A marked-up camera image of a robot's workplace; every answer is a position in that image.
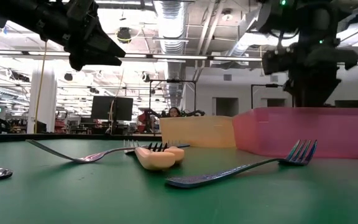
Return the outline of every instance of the fork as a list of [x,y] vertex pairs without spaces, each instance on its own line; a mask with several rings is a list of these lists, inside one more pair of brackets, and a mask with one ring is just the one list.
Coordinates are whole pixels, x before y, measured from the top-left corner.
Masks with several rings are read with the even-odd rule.
[[264,160],[261,162],[239,166],[234,169],[224,170],[224,171],[218,172],[216,174],[211,174],[211,175],[171,177],[171,178],[166,179],[166,183],[168,185],[172,185],[175,187],[189,189],[189,188],[194,188],[194,187],[201,187],[203,185],[212,184],[219,180],[227,179],[227,178],[232,177],[236,174],[239,174],[246,170],[267,164],[269,162],[277,161],[283,165],[306,166],[309,164],[309,162],[310,162],[311,158],[313,157],[313,154],[316,150],[317,140],[314,141],[313,146],[309,150],[310,143],[311,143],[311,140],[303,140],[303,141],[298,140],[285,159],[282,159],[282,158],[267,159],[267,160]]
[[190,147],[189,144],[180,144],[180,141],[168,141],[165,144],[162,143],[161,145],[158,145],[158,143],[156,143],[155,146],[153,147],[153,143],[150,143],[149,146],[139,146],[139,143],[137,141],[134,142],[132,140],[132,142],[131,142],[130,140],[128,140],[128,141],[124,140],[124,147],[127,147],[127,146],[133,147],[133,149],[125,150],[125,154],[127,154],[127,155],[135,154],[135,150],[134,150],[135,147],[144,147],[144,148],[147,148],[148,150],[151,150],[153,152],[163,152],[172,146],[175,146],[178,148]]
[[107,150],[107,151],[104,151],[104,152],[99,152],[99,153],[96,153],[96,154],[92,154],[92,155],[89,155],[89,156],[85,156],[85,157],[82,157],[82,158],[72,158],[70,156],[66,156],[60,152],[57,152],[47,146],[44,146],[43,144],[37,142],[37,141],[34,141],[34,140],[26,140],[28,143],[44,150],[44,151],[47,151],[55,156],[58,156],[58,157],[61,157],[61,158],[64,158],[64,159],[68,159],[70,161],[73,161],[73,162],[76,162],[76,163],[80,163],[80,164],[87,164],[87,163],[92,163],[92,162],[96,162],[100,159],[102,159],[105,155],[107,154],[110,154],[112,152],[117,152],[117,151],[125,151],[125,150],[133,150],[135,149],[135,147],[122,147],[122,148],[117,148],[117,149],[110,149],[110,150]]
[[[145,146],[140,146],[137,141],[136,142],[134,142],[134,141],[125,142],[125,140],[124,140],[124,147],[126,147],[126,146],[146,148]],[[178,146],[171,146],[171,145],[169,145],[169,142],[166,142],[165,144],[164,143],[161,143],[161,144],[156,143],[153,147],[153,143],[150,143],[149,146],[147,147],[147,149],[150,150],[151,152],[171,152],[175,155],[175,163],[179,164],[183,161],[183,158],[185,157],[185,151],[181,148],[189,147],[189,146],[190,145],[188,145],[188,144],[180,144]],[[135,154],[135,150],[126,150],[125,151],[125,154],[130,154],[130,153]]]

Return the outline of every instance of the doorway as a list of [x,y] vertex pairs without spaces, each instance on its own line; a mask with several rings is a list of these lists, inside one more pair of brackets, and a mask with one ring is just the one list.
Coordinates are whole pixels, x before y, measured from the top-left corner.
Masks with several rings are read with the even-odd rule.
[[285,99],[266,99],[267,107],[285,107]]
[[233,117],[239,114],[238,98],[213,98],[213,115]]

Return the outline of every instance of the desk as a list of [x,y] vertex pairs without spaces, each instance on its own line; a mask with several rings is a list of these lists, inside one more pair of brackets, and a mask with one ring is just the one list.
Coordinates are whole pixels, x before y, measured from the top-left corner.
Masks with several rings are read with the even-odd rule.
[[[41,143],[76,157],[122,146],[79,139]],[[155,173],[123,152],[77,165],[26,142],[0,142],[0,166],[14,171],[0,181],[0,223],[358,223],[358,160],[315,159],[291,168],[269,164],[198,189],[164,186],[169,176],[261,159],[235,149],[191,147],[181,167]]]

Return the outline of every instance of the person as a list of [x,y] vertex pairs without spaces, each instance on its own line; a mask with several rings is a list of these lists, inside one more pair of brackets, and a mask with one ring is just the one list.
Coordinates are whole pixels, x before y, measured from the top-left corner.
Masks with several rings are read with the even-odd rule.
[[169,117],[171,118],[177,118],[180,117],[180,111],[176,107],[172,107],[169,109]]

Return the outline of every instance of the fork handle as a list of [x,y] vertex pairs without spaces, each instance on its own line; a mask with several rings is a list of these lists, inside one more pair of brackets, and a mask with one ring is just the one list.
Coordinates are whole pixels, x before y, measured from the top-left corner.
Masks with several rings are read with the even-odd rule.
[[193,188],[201,187],[202,185],[212,184],[213,182],[224,180],[236,174],[250,170],[252,168],[267,164],[269,162],[284,161],[284,159],[267,159],[265,161],[257,162],[254,164],[247,164],[236,167],[234,169],[224,170],[210,175],[197,175],[188,177],[170,177],[166,179],[166,183],[179,188]]

